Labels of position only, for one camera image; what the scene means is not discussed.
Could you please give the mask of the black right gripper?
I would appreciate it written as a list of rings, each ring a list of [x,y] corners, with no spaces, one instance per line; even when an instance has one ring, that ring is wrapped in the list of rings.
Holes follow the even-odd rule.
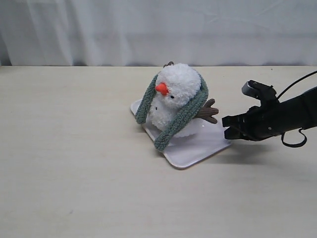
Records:
[[[316,87],[281,103],[222,118],[222,126],[226,128],[224,138],[227,140],[264,140],[295,129],[310,129],[316,125]]]

